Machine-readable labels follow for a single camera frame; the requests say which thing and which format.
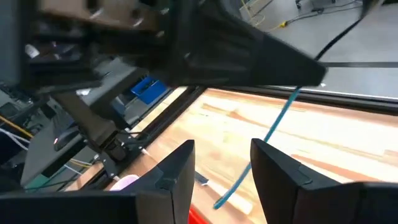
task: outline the gray floor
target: gray floor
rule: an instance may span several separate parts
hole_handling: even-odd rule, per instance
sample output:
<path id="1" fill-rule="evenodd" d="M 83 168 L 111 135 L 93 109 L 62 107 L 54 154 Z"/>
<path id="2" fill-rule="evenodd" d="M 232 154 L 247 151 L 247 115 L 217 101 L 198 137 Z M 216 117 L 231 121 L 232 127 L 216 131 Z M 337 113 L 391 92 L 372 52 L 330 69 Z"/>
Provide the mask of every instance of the gray floor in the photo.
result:
<path id="1" fill-rule="evenodd" d="M 268 0 L 258 0 L 252 12 L 264 6 Z M 264 22 L 258 28 L 267 31 L 283 21 L 310 12 L 317 7 L 339 6 L 351 0 L 302 1 L 302 9 L 296 8 L 294 0 L 274 0 L 260 15 Z M 346 9 L 360 6 L 360 2 Z M 245 18 L 247 13 L 241 9 Z M 333 14 L 324 14 L 303 19 L 270 32 L 271 35 L 293 45 L 303 52 L 315 56 L 332 38 L 358 19 L 359 9 L 350 9 Z M 398 4 L 380 7 L 370 14 L 355 29 L 333 46 L 321 59 L 324 62 L 394 62 L 398 61 Z M 357 95 L 398 98 L 398 68 L 331 68 L 324 79 L 324 87 L 317 90 L 336 91 Z"/>

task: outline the machine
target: machine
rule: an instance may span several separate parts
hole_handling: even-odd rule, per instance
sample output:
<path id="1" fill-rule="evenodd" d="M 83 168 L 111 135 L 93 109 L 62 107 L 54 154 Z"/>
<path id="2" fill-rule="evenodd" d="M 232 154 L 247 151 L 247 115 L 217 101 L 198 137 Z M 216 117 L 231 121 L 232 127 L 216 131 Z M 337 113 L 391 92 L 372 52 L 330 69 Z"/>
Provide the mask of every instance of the machine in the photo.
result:
<path id="1" fill-rule="evenodd" d="M 242 21 L 227 0 L 4 0 L 0 47 L 7 53 L 0 56 L 6 71 L 0 79 L 49 95 L 68 112 L 80 140 L 104 161 L 104 171 L 89 184 L 104 184 L 205 88 L 319 85 L 326 73 L 319 58 L 375 3 L 364 1 L 358 21 L 313 59 Z M 93 67 L 104 55 L 122 57 L 168 86 L 189 87 L 141 134 L 128 139 L 112 119 L 93 112 L 75 94 L 101 86 Z M 186 223 L 195 175 L 193 148 L 188 140 L 120 192 L 2 195 L 2 217 L 9 222 Z M 268 223 L 397 222 L 396 184 L 338 184 L 258 139 L 252 140 L 251 163 Z M 90 209 L 76 213 L 69 206 L 75 202 L 86 202 Z M 52 204 L 50 210 L 38 206 L 46 203 Z M 30 215 L 21 216 L 24 210 Z"/>

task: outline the blue teal cable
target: blue teal cable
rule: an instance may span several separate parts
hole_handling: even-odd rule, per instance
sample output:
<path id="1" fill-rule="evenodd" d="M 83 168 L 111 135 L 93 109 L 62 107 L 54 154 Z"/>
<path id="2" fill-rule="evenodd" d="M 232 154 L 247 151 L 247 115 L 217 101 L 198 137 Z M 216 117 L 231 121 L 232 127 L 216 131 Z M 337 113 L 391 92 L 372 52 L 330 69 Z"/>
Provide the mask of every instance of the blue teal cable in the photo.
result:
<path id="1" fill-rule="evenodd" d="M 293 93 L 290 95 L 289 99 L 286 101 L 284 107 L 282 108 L 282 110 L 280 111 L 278 117 L 276 118 L 276 120 L 274 121 L 274 124 L 272 124 L 271 128 L 269 129 L 266 137 L 264 138 L 264 141 L 267 142 L 272 134 L 274 133 L 274 131 L 276 130 L 276 127 L 278 127 L 278 124 L 280 123 L 280 121 L 282 120 L 282 118 L 284 117 L 284 115 L 286 114 L 286 111 L 288 110 L 288 108 L 291 106 L 291 104 L 293 103 L 293 101 L 296 99 L 297 95 L 299 95 L 300 92 L 300 86 L 298 86 Z M 249 171 L 251 170 L 251 164 L 249 162 L 249 164 L 246 166 L 246 168 L 244 168 L 242 174 L 239 176 L 238 180 L 232 185 L 232 187 L 220 198 L 217 200 L 217 202 L 214 204 L 213 208 L 214 209 L 218 209 L 221 206 L 224 205 L 224 203 L 229 199 L 229 197 L 236 191 L 236 189 L 239 187 L 239 185 L 242 184 L 242 181 L 244 180 L 244 178 L 247 176 L 247 174 L 249 173 Z"/>

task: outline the pink object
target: pink object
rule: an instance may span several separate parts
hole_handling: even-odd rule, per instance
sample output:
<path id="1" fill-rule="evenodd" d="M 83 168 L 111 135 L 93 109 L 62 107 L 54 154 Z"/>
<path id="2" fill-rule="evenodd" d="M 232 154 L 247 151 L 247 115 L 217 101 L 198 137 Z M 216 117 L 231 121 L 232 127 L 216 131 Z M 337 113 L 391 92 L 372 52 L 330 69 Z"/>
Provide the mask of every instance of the pink object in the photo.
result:
<path id="1" fill-rule="evenodd" d="M 123 177 L 122 179 L 120 179 L 119 181 L 116 182 L 116 184 L 114 184 L 111 187 L 111 190 L 121 190 L 125 187 L 127 187 L 129 184 L 133 183 L 134 181 L 138 180 L 139 176 L 137 175 L 127 175 L 125 177 Z"/>

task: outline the blue object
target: blue object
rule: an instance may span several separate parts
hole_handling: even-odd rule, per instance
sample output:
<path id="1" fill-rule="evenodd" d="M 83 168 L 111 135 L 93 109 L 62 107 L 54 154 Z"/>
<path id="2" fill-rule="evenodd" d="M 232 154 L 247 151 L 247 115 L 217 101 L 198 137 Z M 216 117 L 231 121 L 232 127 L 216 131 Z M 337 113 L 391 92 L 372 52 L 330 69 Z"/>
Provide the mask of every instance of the blue object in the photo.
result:
<path id="1" fill-rule="evenodd" d="M 300 91 L 300 87 L 297 87 L 294 92 L 291 94 L 291 96 L 289 97 L 289 99 L 286 101 L 284 107 L 282 108 L 282 111 L 280 111 L 278 117 L 276 118 L 276 120 L 274 121 L 274 124 L 272 124 L 271 128 L 269 129 L 266 137 L 264 138 L 264 141 L 267 142 L 272 134 L 274 133 L 274 131 L 276 130 L 276 127 L 278 127 L 278 124 L 280 123 L 280 121 L 282 120 L 282 118 L 284 117 L 284 115 L 286 114 L 286 111 L 288 110 L 288 108 L 291 106 L 291 104 L 293 103 L 293 101 L 296 99 L 297 95 L 299 94 Z M 242 174 L 239 176 L 238 180 L 232 185 L 232 187 L 225 192 L 225 194 L 217 200 L 217 202 L 214 204 L 213 208 L 214 209 L 218 209 L 221 206 L 224 205 L 224 203 L 229 199 L 229 197 L 236 191 L 236 189 L 239 187 L 239 185 L 242 184 L 242 181 L 244 180 L 244 178 L 247 176 L 247 174 L 249 173 L 249 171 L 251 170 L 251 163 L 249 162 L 249 164 L 246 166 L 246 168 L 244 168 Z"/>
<path id="2" fill-rule="evenodd" d="M 146 77 L 143 81 L 134 86 L 131 92 L 145 104 L 149 105 L 164 93 L 166 89 L 166 86 L 161 81 Z"/>

